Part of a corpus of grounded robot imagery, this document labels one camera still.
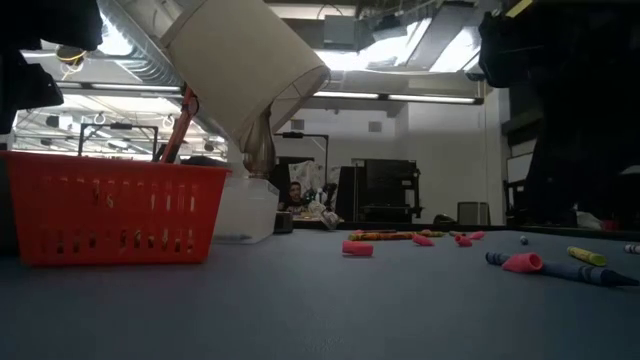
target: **plastic basket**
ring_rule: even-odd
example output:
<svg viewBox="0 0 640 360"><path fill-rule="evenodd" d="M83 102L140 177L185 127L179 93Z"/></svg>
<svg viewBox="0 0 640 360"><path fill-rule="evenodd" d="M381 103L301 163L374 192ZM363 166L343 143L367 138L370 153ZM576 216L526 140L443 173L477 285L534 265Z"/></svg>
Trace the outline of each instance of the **plastic basket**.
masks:
<svg viewBox="0 0 640 360"><path fill-rule="evenodd" d="M226 169L0 152L29 265L198 263Z"/></svg>

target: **person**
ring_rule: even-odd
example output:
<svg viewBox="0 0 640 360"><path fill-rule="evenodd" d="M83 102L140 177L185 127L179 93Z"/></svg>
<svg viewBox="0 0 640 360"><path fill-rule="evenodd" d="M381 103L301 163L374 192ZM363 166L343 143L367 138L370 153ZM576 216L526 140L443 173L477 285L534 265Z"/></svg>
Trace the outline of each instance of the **person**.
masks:
<svg viewBox="0 0 640 360"><path fill-rule="evenodd" d="M278 204L278 210L294 214L300 214L306 210L306 206L302 202L302 186L299 182L293 181L289 184L289 196L285 202Z"/></svg>

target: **yellow crayon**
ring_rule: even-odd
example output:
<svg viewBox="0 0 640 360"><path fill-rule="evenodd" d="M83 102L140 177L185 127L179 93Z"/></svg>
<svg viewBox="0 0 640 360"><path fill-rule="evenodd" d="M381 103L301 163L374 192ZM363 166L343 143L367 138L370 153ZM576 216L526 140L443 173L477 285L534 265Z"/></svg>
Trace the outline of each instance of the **yellow crayon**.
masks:
<svg viewBox="0 0 640 360"><path fill-rule="evenodd" d="M578 260L582 260L591 265L595 265L595 266L607 265L607 259L604 256L600 254L592 253L591 251L588 251L585 249L580 249L575 246L569 246L567 248L567 252L569 253L569 255L573 256L574 258Z"/></svg>

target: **blue table surface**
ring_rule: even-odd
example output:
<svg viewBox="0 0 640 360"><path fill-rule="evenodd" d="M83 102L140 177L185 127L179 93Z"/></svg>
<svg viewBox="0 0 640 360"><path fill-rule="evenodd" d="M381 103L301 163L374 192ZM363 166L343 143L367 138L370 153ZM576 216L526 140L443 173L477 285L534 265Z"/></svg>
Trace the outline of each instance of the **blue table surface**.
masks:
<svg viewBox="0 0 640 360"><path fill-rule="evenodd" d="M640 288L488 265L486 251L580 263L574 245L640 278L624 242L489 232L421 248L296 230L215 245L203 265L29 269L0 260L0 359L640 359Z"/></svg>

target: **white plastic container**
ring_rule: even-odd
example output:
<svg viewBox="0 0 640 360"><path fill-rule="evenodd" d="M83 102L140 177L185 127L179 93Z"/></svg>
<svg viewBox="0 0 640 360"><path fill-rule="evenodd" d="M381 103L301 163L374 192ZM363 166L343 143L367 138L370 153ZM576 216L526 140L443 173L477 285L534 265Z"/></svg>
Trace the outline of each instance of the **white plastic container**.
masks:
<svg viewBox="0 0 640 360"><path fill-rule="evenodd" d="M263 179L228 177L213 242L255 244L273 234L280 192Z"/></svg>

